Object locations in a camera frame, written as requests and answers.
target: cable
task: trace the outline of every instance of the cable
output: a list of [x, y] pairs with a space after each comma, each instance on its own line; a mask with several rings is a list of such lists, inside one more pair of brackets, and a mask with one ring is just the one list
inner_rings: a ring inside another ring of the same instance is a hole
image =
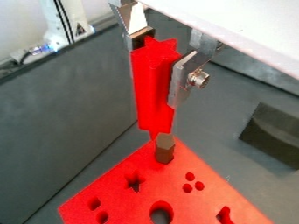
[[74, 43], [73, 35], [72, 35], [72, 30], [70, 30], [70, 21], [69, 21], [68, 14], [66, 14], [66, 12], [64, 10], [64, 7], [62, 7], [62, 4], [61, 4], [61, 0], [58, 0], [58, 4], [60, 4], [60, 8], [61, 8], [61, 11], [62, 11], [62, 14], [64, 14], [64, 17], [66, 19], [68, 26], [69, 26], [69, 37], [70, 37], [70, 41], [72, 41], [72, 43]]
[[57, 0], [53, 0], [53, 3], [54, 3], [56, 10], [58, 12], [62, 29], [64, 29], [64, 32], [65, 32], [65, 35], [66, 35], [66, 38], [68, 38], [68, 41], [69, 41], [69, 44], [70, 44], [70, 37], [69, 37], [69, 33], [66, 31], [66, 27], [65, 27], [65, 24], [64, 24], [64, 21], [62, 21], [62, 18], [61, 18], [61, 11], [60, 11], [60, 7], [58, 7], [58, 4], [57, 4]]
[[25, 59], [30, 56], [32, 54], [30, 54], [30, 52], [26, 52], [25, 54], [24, 54], [24, 56], [21, 57], [21, 60], [19, 60], [19, 65], [22, 65], [24, 64], [24, 61], [25, 61]]

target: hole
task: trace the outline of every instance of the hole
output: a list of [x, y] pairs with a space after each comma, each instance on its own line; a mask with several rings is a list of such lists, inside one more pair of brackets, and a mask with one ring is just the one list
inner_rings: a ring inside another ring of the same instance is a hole
[[98, 206], [100, 206], [100, 201], [98, 201], [98, 198], [94, 197], [94, 198], [90, 199], [89, 202], [88, 202], [88, 209], [89, 209], [90, 211], [94, 211], [94, 210], [98, 208]]
[[217, 215], [216, 215], [216, 219], [218, 220], [220, 224], [233, 224], [233, 222], [229, 219], [229, 208], [226, 206], [224, 206]]
[[153, 223], [169, 224], [173, 220], [173, 209], [165, 201], [153, 203], [149, 211], [150, 220]]
[[185, 179], [189, 180], [189, 181], [193, 181], [194, 180], [194, 175], [190, 172], [186, 172], [185, 173]]
[[194, 188], [196, 188], [196, 190], [201, 191], [202, 188], [204, 188], [204, 184], [202, 184], [200, 181], [197, 181], [197, 182], [194, 183]]
[[192, 191], [192, 186], [190, 186], [189, 184], [184, 184], [182, 187], [181, 187], [181, 189], [182, 189], [186, 193], [189, 193], [189, 192]]
[[132, 190], [138, 193], [140, 185], [145, 182], [145, 179], [140, 177], [137, 171], [132, 173], [132, 175], [125, 176], [126, 180], [126, 188], [132, 188]]
[[97, 223], [104, 224], [108, 222], [108, 213], [106, 212], [100, 212], [97, 214]]

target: metal bracket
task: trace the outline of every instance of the metal bracket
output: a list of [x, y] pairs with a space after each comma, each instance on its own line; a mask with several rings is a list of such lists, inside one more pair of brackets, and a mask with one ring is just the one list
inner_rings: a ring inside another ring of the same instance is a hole
[[109, 0], [109, 7], [122, 29], [126, 50], [144, 46], [144, 37], [154, 36], [154, 29], [146, 25], [142, 5], [132, 0]]
[[189, 96], [192, 86], [204, 88], [209, 75], [201, 71], [202, 66], [220, 50], [221, 43], [206, 34], [192, 29], [189, 45], [196, 49], [188, 52], [172, 66], [172, 81], [168, 105], [176, 109]]

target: red block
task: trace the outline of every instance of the red block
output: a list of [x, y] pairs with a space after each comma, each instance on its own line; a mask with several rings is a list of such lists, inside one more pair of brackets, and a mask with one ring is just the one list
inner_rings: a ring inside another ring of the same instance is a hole
[[160, 164], [146, 143], [60, 206], [64, 223], [150, 224], [158, 208], [172, 224], [272, 223], [177, 138], [174, 144], [172, 162]]
[[137, 124], [141, 130], [149, 130], [152, 139], [172, 129], [173, 109], [166, 97], [172, 65], [181, 56], [174, 48], [174, 39], [158, 42], [145, 37], [144, 47], [130, 52]]

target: dark gray panel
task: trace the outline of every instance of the dark gray panel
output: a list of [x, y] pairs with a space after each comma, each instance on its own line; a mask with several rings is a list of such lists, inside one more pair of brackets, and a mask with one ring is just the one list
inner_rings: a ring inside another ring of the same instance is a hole
[[117, 29], [0, 86], [0, 223], [18, 224], [136, 120]]
[[242, 52], [225, 46], [212, 62], [273, 87], [299, 95], [299, 80], [278, 72], [266, 64], [248, 57]]
[[238, 139], [299, 169], [297, 117], [258, 103]]

